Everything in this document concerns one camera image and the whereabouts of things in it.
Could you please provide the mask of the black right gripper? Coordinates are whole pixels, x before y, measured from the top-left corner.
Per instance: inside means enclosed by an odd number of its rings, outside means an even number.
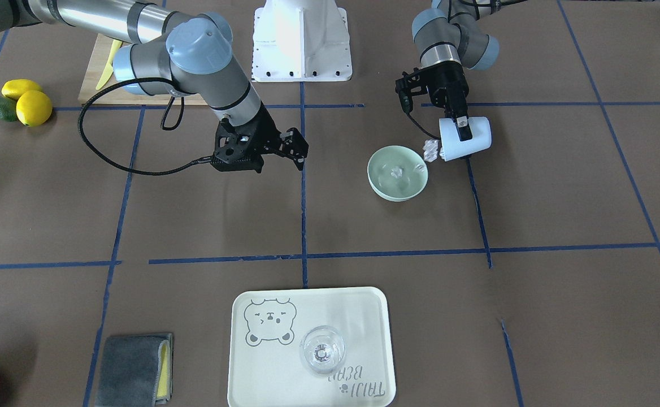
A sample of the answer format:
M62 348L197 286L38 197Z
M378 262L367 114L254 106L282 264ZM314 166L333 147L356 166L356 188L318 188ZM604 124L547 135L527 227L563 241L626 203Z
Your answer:
M298 171L305 168L309 145L296 127L279 132L267 108L261 107L243 125L232 125L228 118L219 122L215 150L210 164L220 172L252 170L261 173L262 155L274 154L291 160Z

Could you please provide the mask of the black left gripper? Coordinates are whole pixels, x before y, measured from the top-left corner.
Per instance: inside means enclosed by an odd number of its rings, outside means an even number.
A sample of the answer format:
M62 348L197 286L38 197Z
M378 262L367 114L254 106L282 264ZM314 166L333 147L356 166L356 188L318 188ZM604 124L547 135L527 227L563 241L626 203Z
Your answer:
M395 80L395 91L404 113L414 110L415 96L428 95L431 104L444 109L452 119L457 120L457 129L461 142L473 137L468 119L466 97L469 86L464 75L464 67L456 61L443 61L430 67L403 72Z

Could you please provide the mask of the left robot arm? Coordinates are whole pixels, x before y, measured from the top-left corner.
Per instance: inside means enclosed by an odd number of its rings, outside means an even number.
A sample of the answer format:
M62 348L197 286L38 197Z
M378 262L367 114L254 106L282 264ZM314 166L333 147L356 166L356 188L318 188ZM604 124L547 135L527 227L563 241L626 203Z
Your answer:
M413 98L427 94L456 125L461 141L472 139L464 70L487 70L500 54L496 38L483 33L478 20L503 8L503 1L433 1L412 22L420 67L403 72L395 91L406 116Z

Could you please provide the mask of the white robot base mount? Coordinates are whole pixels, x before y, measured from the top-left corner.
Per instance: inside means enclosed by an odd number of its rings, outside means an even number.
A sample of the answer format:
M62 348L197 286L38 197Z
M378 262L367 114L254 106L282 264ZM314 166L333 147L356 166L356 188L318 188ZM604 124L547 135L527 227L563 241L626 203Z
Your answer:
M266 1L253 19L251 78L258 83L353 77L345 8L335 1Z

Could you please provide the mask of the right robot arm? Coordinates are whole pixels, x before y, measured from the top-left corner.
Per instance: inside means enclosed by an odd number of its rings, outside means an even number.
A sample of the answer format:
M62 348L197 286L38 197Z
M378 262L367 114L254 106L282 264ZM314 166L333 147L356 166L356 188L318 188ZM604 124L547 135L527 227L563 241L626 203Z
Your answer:
M139 96L197 94L216 114L214 152L188 163L219 172L261 173L263 156L290 159L302 170L309 145L299 129L278 131L233 54L221 15L196 16L139 1L0 1L0 32L58 23L124 42L115 54L116 84Z

